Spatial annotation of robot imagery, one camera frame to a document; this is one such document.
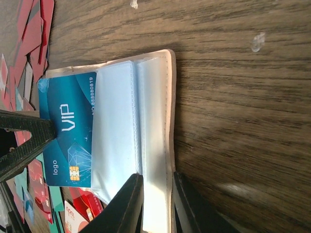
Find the red white circle card centre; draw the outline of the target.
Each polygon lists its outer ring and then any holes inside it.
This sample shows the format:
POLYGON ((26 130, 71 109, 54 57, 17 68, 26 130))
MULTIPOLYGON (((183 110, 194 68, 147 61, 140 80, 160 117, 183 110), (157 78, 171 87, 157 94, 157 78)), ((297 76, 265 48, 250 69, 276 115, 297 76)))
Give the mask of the red white circle card centre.
POLYGON ((68 201, 64 201, 64 206, 65 233, 79 233, 89 222, 85 220, 68 201))

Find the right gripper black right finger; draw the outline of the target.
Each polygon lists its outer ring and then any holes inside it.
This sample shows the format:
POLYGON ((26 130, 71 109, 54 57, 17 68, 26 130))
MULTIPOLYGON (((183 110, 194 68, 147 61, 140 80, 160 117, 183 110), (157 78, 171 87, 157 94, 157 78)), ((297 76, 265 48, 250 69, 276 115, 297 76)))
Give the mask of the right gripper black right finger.
POLYGON ((175 233, 237 233, 195 189, 183 173, 173 174, 175 233))

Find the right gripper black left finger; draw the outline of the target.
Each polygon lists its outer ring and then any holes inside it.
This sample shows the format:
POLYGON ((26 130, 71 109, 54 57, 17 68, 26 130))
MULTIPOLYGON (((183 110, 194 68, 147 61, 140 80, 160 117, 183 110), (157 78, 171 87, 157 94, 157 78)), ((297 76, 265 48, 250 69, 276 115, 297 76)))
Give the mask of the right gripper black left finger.
POLYGON ((143 232, 143 176, 132 174, 115 197, 82 233, 141 233, 143 232))

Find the blue chip card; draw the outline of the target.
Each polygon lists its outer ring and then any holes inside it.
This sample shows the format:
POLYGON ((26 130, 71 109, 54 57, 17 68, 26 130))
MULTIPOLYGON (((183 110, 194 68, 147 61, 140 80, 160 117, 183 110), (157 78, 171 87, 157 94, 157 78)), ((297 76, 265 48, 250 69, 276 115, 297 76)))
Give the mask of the blue chip card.
POLYGON ((24 189, 22 191, 24 210, 30 219, 31 225, 34 225, 34 200, 28 191, 24 189))

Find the red stripe card back left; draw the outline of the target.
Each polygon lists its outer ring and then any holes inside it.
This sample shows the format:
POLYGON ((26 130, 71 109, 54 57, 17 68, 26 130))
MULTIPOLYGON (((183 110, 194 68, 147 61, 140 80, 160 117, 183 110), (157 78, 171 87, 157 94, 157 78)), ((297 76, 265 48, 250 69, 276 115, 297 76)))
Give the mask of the red stripe card back left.
POLYGON ((17 47, 14 74, 18 84, 27 58, 37 82, 48 66, 49 38, 54 0, 21 0, 17 12, 17 47))

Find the red gold VIP card centre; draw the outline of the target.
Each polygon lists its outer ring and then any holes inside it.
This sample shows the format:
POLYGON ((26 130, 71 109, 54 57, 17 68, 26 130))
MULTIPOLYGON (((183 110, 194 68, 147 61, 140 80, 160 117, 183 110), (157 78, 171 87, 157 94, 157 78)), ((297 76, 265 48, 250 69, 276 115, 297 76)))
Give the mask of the red gold VIP card centre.
POLYGON ((33 188, 35 195, 35 203, 41 210, 43 217, 53 224, 51 211, 51 203, 47 185, 44 182, 42 163, 34 159, 28 165, 30 185, 33 188))

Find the blue VIP card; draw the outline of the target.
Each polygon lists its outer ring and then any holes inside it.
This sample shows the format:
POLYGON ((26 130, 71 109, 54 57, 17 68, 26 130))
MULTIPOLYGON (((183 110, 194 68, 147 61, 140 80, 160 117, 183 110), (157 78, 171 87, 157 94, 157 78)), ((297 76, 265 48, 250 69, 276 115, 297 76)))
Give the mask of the blue VIP card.
POLYGON ((43 150, 49 186, 91 187, 96 72, 45 78, 37 83, 39 113, 55 126, 43 150))

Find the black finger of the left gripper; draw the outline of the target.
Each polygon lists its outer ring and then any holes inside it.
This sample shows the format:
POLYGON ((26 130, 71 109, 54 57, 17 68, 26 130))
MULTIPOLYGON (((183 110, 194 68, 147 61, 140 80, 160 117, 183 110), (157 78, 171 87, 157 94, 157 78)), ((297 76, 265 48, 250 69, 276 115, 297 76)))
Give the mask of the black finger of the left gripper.
POLYGON ((36 117, 34 112, 0 111, 0 127, 9 131, 29 131, 31 133, 51 134, 55 136, 54 124, 51 120, 36 117))
POLYGON ((0 181, 20 174, 24 168, 56 137, 55 132, 33 134, 29 140, 0 158, 0 181))

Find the red gold card top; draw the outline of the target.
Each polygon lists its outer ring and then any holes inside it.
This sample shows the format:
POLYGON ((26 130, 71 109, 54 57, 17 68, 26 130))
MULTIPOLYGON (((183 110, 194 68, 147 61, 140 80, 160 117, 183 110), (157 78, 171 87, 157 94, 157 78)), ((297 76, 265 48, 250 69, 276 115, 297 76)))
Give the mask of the red gold card top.
POLYGON ((103 210, 101 201, 88 189, 69 187, 75 209, 88 221, 92 221, 103 210))

